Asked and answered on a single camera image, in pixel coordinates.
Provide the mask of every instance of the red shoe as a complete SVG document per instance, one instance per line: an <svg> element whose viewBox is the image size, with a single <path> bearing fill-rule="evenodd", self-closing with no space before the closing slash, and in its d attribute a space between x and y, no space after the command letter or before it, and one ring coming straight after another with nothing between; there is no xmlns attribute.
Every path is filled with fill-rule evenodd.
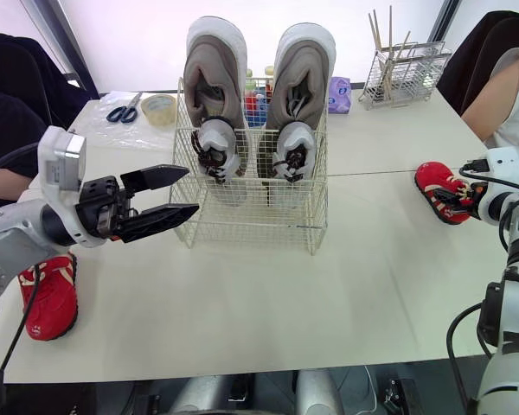
<svg viewBox="0 0 519 415"><path fill-rule="evenodd" d="M33 339L53 340L73 327L77 319L76 267L76 257L70 253L40 263L41 280L25 323ZM35 285L35 267L31 266L17 278L25 310Z"/></svg>
<svg viewBox="0 0 519 415"><path fill-rule="evenodd" d="M431 205L440 220L449 225L459 225L470 218L468 213L453 212L454 206L439 201L433 194L436 188L445 188L459 196L463 207L469 207L473 201L467 191L471 188L468 182L458 179L444 164L438 162L423 163L415 173L415 184Z"/></svg>

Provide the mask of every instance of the chopsticks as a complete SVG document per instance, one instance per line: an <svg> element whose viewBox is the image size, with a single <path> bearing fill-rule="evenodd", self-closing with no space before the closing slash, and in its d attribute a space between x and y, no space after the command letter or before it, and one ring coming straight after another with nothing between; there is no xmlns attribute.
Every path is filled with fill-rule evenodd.
<svg viewBox="0 0 519 415"><path fill-rule="evenodd" d="M382 52L381 45L381 31L379 30L379 22L377 20L377 13L375 9L373 9L373 18L371 14L368 13L369 16L369 25L371 27L371 34L373 36L373 41L375 42L375 49L379 52ZM399 60L401 54L404 50L404 47L407 44L411 31L407 32L406 39L400 45L400 49L398 49L398 54L395 59ZM377 90L382 89L382 93L384 99L391 99L392 92L392 72L394 69L393 61L394 61L394 45L392 44L392 4L388 7L388 58L387 61L383 64L379 61L379 68L381 70L381 83L377 87Z"/></svg>

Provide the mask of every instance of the white wire basket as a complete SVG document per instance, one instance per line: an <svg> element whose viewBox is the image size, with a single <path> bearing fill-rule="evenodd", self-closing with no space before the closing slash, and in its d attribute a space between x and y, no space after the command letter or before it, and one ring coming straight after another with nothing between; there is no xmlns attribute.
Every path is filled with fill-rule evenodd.
<svg viewBox="0 0 519 415"><path fill-rule="evenodd" d="M375 51L369 77L359 100L366 107L406 105L429 100L452 52L443 41L406 43Z"/></svg>
<svg viewBox="0 0 519 415"><path fill-rule="evenodd" d="M267 79L253 80L258 88L265 88ZM188 247L202 241L220 241L299 247L315 254L327 229L326 110L315 131L316 163L310 180L290 183L259 177L258 169L272 170L272 154L262 149L269 143L275 143L276 148L279 132L249 128L235 131L249 137L246 172L221 185L199 169L191 142L197 129L190 122L182 93L183 80L179 80L173 163L189 168L190 173L171 186L170 203L198 203L200 209L176 229L179 239ZM247 115L258 117L257 112ZM235 206L235 198L244 201Z"/></svg>

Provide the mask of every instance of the tissue box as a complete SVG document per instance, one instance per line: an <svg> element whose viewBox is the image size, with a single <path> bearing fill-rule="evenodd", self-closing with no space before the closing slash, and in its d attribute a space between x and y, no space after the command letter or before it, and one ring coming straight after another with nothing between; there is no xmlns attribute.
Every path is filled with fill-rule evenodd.
<svg viewBox="0 0 519 415"><path fill-rule="evenodd" d="M329 83L329 114L347 114L351 105L349 78L333 76Z"/></svg>

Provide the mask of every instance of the robotic arm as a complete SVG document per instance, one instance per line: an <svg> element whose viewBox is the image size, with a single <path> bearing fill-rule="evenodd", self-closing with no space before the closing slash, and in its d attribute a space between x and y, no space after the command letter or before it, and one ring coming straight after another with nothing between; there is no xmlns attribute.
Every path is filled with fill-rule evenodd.
<svg viewBox="0 0 519 415"><path fill-rule="evenodd" d="M164 204L139 213L131 198L140 191L170 186L189 171L158 165L82 184L86 140L48 127L38 146L41 190L36 199L0 208L0 295L21 271L65 253L69 246L95 247L106 239L125 243L178 227L196 204ZM3 373L0 371L0 404Z"/></svg>
<svg viewBox="0 0 519 415"><path fill-rule="evenodd" d="M485 159L460 170L464 176L479 178L463 173L465 170L484 173L489 180L471 185L474 204L470 214L509 230L502 281L488 285L478 321L484 340L497 351L484 372L477 409L472 410L479 415L519 415L519 189L507 185L519 183L519 156L511 147L492 149Z"/></svg>

